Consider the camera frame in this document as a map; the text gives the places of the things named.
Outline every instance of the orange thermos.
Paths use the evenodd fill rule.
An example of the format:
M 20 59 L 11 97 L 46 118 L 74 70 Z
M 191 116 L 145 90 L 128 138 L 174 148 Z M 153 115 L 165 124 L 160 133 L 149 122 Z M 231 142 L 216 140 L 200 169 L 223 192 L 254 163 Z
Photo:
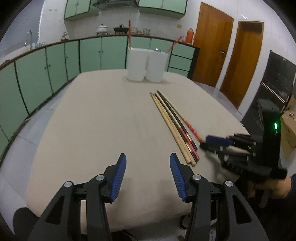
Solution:
M 194 36 L 194 32 L 193 32 L 193 29 L 191 28 L 187 31 L 186 43 L 192 44 L 193 36 Z

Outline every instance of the metal screw cap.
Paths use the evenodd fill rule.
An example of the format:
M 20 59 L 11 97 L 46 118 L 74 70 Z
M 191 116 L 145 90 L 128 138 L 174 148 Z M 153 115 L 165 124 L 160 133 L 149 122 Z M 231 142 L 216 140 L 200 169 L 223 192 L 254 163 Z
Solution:
M 70 186 L 72 186 L 72 182 L 69 182 L 69 181 L 68 181 L 68 182 L 65 182 L 65 183 L 64 183 L 64 187 L 65 187 L 65 188 L 69 188 Z
M 226 181 L 225 185 L 228 187 L 232 187 L 233 186 L 233 182 L 232 181 Z
M 104 175 L 97 175 L 97 176 L 96 176 L 96 179 L 97 179 L 98 181 L 102 181 L 102 180 L 105 179 L 105 176 L 104 176 Z
M 193 174 L 192 178 L 194 180 L 200 180 L 202 177 L 200 175 L 198 175 L 198 174 Z

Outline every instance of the human hand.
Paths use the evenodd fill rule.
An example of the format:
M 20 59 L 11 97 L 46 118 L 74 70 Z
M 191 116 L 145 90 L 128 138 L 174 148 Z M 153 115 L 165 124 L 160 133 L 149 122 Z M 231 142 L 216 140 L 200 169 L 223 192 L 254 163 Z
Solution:
M 284 180 L 268 179 L 265 183 L 248 182 L 248 198 L 255 197 L 256 189 L 270 190 L 270 198 L 283 199 L 291 190 L 291 177 L 287 176 Z

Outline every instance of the blue gripper pad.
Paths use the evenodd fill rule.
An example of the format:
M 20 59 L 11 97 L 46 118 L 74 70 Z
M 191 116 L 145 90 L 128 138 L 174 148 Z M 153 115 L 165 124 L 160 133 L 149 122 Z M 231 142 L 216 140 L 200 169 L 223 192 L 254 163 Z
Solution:
M 121 183 L 123 180 L 123 176 L 126 171 L 126 155 L 125 154 L 122 153 L 120 155 L 116 166 L 117 166 L 117 171 L 116 171 L 116 174 L 111 182 L 112 187 L 111 187 L 110 199 L 112 202 L 114 202 L 115 199 L 118 197 Z
M 223 148 L 233 145 L 232 140 L 229 140 L 228 138 L 222 138 L 222 137 L 216 137 L 216 136 L 207 136 L 205 138 L 205 142 L 210 145 L 223 146 Z
M 185 189 L 185 181 L 180 171 L 180 161 L 177 158 L 176 153 L 171 154 L 170 156 L 170 169 L 173 174 L 175 185 L 179 194 L 179 197 L 182 198 L 182 201 L 186 201 L 187 194 Z

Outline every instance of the floor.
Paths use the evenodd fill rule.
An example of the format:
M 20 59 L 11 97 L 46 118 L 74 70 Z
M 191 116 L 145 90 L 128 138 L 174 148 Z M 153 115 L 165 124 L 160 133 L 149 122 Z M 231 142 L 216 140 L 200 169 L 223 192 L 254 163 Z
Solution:
M 238 121 L 242 120 L 242 115 L 218 89 L 197 84 L 220 102 Z M 0 168 L 0 212 L 11 230 L 13 230 L 14 212 L 21 207 L 26 207 L 26 188 L 30 167 L 42 134 L 58 106 L 60 98 L 70 85 L 67 85 L 28 120 L 12 143 Z M 177 218 L 132 229 L 130 232 L 139 240 L 177 240 L 177 236 L 185 236 L 185 231 L 178 227 L 178 223 L 179 219 Z

